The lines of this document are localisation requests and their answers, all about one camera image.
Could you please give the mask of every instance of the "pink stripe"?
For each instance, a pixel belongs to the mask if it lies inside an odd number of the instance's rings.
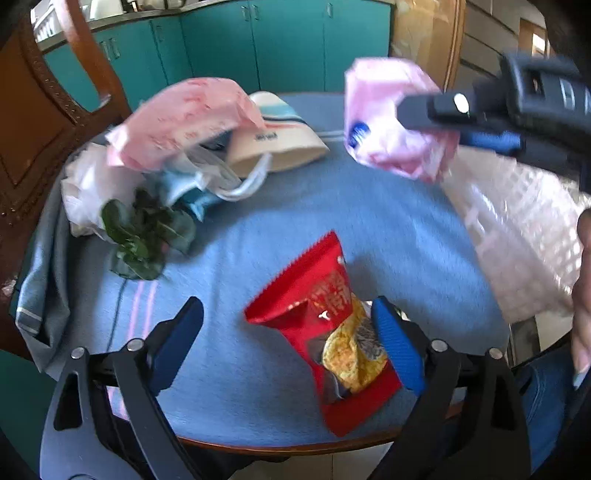
[[[152,310],[154,307],[154,297],[156,296],[156,288],[158,288],[158,280],[154,280],[150,285],[150,293],[148,293],[148,304],[146,305],[146,317],[144,319],[144,329],[142,330],[142,338],[145,339],[152,328]]]
[[[138,321],[138,312],[139,312],[139,300],[144,292],[144,281],[138,282],[138,287],[135,289],[134,295],[134,302],[131,305],[131,314],[129,317],[129,327],[127,328],[127,337],[125,339],[125,343],[129,342],[132,338],[134,338],[135,333],[135,324]],[[119,397],[119,416],[123,418],[127,418],[127,411],[125,410],[125,405],[123,405],[123,398]]]
[[[144,281],[142,280],[142,281],[138,282],[138,287],[135,289],[134,302],[132,303],[132,306],[131,306],[131,315],[129,318],[129,328],[127,329],[126,342],[129,342],[134,337],[135,324],[138,321],[139,299],[141,298],[143,292],[144,292]]]

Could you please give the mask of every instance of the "floor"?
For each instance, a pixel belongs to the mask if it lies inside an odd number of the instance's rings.
[[[283,463],[255,462],[230,480],[365,480],[391,443],[354,452],[292,457]]]
[[[542,313],[535,316],[540,349],[546,350],[573,326],[573,314]]]
[[[544,350],[567,333],[571,315],[536,315],[540,348]],[[234,474],[231,480],[364,480],[382,459],[391,444],[354,452],[292,457],[283,463],[255,462]]]

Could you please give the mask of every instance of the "human hand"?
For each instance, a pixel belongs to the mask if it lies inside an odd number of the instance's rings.
[[[591,210],[585,210],[579,217],[577,233],[583,254],[579,279],[573,287],[571,351],[574,368],[581,373],[591,365]]]

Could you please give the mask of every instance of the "red snack bag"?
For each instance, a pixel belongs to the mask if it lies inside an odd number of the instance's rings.
[[[343,436],[401,386],[351,293],[343,251],[331,231],[289,265],[244,311],[246,321],[281,331],[314,375],[328,428]]]

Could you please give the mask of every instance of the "countertop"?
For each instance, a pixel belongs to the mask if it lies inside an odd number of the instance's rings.
[[[234,0],[202,0],[200,2],[186,5],[182,8],[169,10],[148,10],[145,12],[132,12],[129,14],[114,15],[112,17],[101,18],[100,20],[93,20],[88,22],[88,26],[92,31],[104,30],[109,27],[114,27],[121,23],[138,21],[142,19],[150,19],[155,17],[169,17],[170,15],[182,15],[183,13],[191,12],[198,8],[209,7],[210,5],[222,4],[224,2],[232,2]],[[372,0],[383,4],[395,5],[397,0]],[[45,40],[39,42],[39,49],[45,53],[54,48],[57,48],[66,42],[64,32],[61,31]]]

